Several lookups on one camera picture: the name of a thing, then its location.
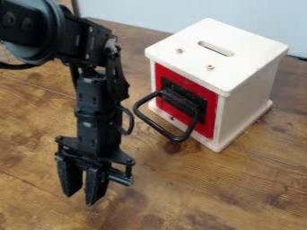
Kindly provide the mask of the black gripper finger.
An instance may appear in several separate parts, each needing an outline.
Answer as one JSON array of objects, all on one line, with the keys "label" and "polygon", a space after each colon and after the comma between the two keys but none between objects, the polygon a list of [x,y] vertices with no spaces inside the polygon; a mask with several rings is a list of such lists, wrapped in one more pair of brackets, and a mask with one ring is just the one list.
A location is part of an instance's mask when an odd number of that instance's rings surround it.
[{"label": "black gripper finger", "polygon": [[58,155],[55,159],[63,193],[67,197],[71,197],[83,186],[83,171],[66,156]]},{"label": "black gripper finger", "polygon": [[108,183],[110,180],[104,171],[98,167],[88,168],[86,179],[86,203],[88,206],[94,205],[104,197]]}]

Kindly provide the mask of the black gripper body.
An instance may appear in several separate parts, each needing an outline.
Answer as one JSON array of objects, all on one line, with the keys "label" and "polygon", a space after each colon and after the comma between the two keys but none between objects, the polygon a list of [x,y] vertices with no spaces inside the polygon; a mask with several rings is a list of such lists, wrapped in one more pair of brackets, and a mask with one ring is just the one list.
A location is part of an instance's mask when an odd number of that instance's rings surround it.
[{"label": "black gripper body", "polygon": [[56,159],[74,165],[79,170],[87,171],[98,167],[104,175],[103,180],[110,179],[124,186],[131,186],[135,182],[132,168],[136,160],[119,146],[104,148],[96,155],[78,148],[75,137],[58,136]]}]

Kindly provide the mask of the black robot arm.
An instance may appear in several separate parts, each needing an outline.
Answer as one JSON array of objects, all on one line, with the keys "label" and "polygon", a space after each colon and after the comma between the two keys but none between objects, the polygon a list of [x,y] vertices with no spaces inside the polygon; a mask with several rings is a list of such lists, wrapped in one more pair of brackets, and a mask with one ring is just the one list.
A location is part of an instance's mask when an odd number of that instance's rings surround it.
[{"label": "black robot arm", "polygon": [[66,196],[86,192],[91,206],[108,183],[134,183],[135,159],[120,149],[123,107],[130,84],[124,79],[122,48],[112,31],[78,17],[54,0],[0,0],[0,42],[22,61],[0,62],[3,69],[27,69],[59,59],[70,67],[76,89],[76,136],[55,138],[59,180]]}]

